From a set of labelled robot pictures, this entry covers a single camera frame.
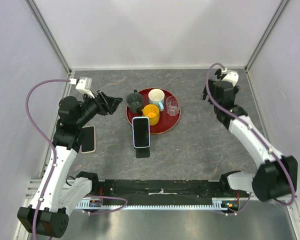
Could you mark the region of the black round-base phone stand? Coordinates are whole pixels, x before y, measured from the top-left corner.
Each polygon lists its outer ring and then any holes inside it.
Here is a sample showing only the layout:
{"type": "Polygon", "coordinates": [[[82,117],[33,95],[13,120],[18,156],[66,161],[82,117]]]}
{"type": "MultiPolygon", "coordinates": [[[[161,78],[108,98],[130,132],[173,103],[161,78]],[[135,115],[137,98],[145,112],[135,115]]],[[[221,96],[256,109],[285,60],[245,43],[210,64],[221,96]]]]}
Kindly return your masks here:
{"type": "Polygon", "coordinates": [[[216,78],[217,78],[218,80],[222,80],[222,79],[224,78],[224,71],[223,71],[223,69],[218,68],[218,69],[215,71],[214,75],[216,76],[216,78]]]}

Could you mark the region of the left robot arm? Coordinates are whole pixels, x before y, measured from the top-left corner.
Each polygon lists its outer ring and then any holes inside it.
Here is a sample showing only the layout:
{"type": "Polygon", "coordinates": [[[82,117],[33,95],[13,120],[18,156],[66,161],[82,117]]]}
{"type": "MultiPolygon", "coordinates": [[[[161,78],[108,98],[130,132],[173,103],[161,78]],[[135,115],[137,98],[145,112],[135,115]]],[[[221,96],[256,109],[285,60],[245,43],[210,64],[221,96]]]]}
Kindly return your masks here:
{"type": "Polygon", "coordinates": [[[40,186],[29,206],[20,207],[17,218],[32,234],[61,238],[69,223],[69,217],[78,203],[86,196],[94,197],[100,191],[96,173],[80,172],[72,186],[63,191],[70,166],[77,157],[84,140],[84,126],[95,115],[112,115],[123,101],[121,97],[107,96],[102,91],[79,101],[74,96],[60,100],[51,146],[50,161],[40,186]]]}

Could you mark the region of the blue case phone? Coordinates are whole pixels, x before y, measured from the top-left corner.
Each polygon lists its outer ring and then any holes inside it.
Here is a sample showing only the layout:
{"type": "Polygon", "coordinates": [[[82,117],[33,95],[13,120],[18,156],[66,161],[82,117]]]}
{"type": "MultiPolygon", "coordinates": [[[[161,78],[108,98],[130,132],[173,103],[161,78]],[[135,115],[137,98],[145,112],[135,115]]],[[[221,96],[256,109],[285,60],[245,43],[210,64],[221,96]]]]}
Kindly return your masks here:
{"type": "Polygon", "coordinates": [[[150,120],[146,116],[132,118],[133,146],[136,149],[150,147],[150,120]]]}

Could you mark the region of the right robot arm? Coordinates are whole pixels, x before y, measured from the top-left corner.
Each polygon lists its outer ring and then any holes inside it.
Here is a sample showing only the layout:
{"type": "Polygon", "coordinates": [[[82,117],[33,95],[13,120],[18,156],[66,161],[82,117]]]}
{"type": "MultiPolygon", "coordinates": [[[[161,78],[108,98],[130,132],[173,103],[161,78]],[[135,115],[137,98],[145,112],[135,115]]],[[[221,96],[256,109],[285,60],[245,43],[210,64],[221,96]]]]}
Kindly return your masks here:
{"type": "Polygon", "coordinates": [[[292,156],[285,156],[273,147],[258,131],[247,112],[235,104],[239,87],[228,81],[207,80],[203,99],[214,105],[219,122],[234,135],[248,151],[257,167],[253,174],[241,171],[224,173],[219,191],[225,197],[237,190],[255,194],[261,202],[279,201],[280,197],[291,195],[291,205],[296,198],[298,162],[292,156]]]}

